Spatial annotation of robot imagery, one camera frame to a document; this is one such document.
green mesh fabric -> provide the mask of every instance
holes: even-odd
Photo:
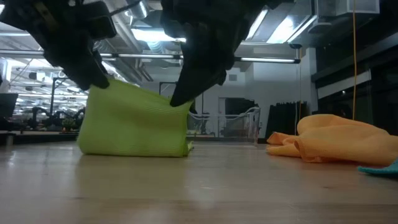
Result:
[[[187,156],[190,105],[173,108],[159,94],[110,80],[105,90],[90,89],[78,145],[84,154]]]

